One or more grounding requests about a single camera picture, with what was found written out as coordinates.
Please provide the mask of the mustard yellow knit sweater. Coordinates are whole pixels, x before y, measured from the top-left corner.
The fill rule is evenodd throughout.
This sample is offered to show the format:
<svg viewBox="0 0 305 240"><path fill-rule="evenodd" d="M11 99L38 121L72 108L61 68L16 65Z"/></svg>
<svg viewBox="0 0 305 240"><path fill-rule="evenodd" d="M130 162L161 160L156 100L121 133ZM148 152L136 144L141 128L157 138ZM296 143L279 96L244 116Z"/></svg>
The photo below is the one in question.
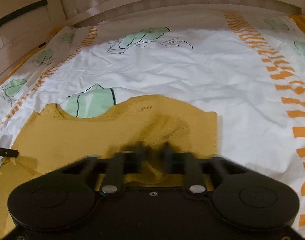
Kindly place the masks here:
<svg viewBox="0 0 305 240"><path fill-rule="evenodd" d="M180 176L167 174L157 160L157 152L166 142L197 158L214 155L217 114L161 95L130 98L92 118L74 117L57 104L32 113L12 144L19 157L3 161L0 168L0 238L14 226L7 199L15 187L88 155L107 159L143 143L152 156L141 174L129 174L125 181L178 186Z"/></svg>

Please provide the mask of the white leaf print bedsheet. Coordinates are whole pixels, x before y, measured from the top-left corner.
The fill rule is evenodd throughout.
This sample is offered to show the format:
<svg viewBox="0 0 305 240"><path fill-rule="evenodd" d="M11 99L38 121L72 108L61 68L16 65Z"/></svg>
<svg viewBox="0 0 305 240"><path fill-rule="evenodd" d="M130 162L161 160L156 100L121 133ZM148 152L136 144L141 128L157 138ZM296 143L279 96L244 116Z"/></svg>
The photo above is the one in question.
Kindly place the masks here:
<svg viewBox="0 0 305 240"><path fill-rule="evenodd" d="M305 237L305 16L188 10L60 30L0 85L0 146L32 113L162 95L217 114L217 154L290 185Z"/></svg>

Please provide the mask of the beige wooden cabinet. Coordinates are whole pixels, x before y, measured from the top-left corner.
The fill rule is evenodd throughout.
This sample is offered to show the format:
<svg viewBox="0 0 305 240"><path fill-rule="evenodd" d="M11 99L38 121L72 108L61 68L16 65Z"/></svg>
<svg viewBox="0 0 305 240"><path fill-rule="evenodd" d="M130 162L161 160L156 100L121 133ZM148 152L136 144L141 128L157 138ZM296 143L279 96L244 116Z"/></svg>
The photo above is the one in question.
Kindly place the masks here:
<svg viewBox="0 0 305 240"><path fill-rule="evenodd" d="M61 0L0 0L0 84L65 21Z"/></svg>

